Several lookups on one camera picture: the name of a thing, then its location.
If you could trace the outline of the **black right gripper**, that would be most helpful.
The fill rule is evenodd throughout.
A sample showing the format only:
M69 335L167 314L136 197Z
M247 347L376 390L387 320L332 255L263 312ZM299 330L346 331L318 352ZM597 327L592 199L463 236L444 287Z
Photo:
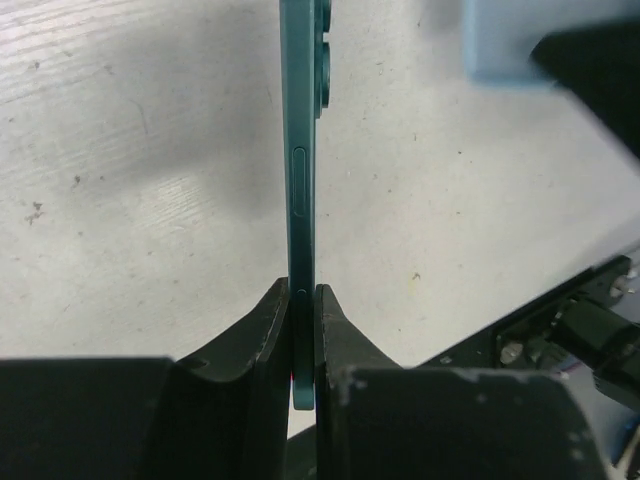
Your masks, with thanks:
M426 478L608 478L559 368L573 358L597 392L639 409L639 325L613 310L630 272L627 256L589 268L427 361L461 377Z

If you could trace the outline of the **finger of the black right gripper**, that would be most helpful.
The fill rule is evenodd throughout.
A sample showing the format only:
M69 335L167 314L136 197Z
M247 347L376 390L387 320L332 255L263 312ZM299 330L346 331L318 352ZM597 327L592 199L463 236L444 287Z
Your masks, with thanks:
M639 19L606 21L546 35L530 58L571 91L639 156Z

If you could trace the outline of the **teal smartphone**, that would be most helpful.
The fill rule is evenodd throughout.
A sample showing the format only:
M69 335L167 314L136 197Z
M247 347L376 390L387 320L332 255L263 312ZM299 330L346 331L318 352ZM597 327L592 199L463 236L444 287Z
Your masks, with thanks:
M316 121L329 105L332 3L279 3L292 390L297 410L314 408Z

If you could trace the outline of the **light blue phone case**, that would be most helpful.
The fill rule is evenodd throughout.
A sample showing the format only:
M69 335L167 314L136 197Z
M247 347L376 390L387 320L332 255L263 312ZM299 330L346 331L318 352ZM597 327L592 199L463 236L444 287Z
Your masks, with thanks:
M530 60L547 34L637 19L628 0L475 0L462 3L463 56L467 75L488 86L548 86L551 80Z

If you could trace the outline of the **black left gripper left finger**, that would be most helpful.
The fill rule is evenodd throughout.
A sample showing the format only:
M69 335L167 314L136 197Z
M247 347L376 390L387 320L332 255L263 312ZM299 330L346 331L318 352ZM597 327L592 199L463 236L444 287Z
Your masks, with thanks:
M290 391L289 295L180 360L8 359L5 479L280 479Z

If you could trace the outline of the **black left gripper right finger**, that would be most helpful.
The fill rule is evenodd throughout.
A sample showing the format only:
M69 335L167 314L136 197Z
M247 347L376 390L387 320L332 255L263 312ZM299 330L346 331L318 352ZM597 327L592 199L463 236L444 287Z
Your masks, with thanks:
M403 368L315 298L317 475L321 479L599 479L582 410L529 371Z

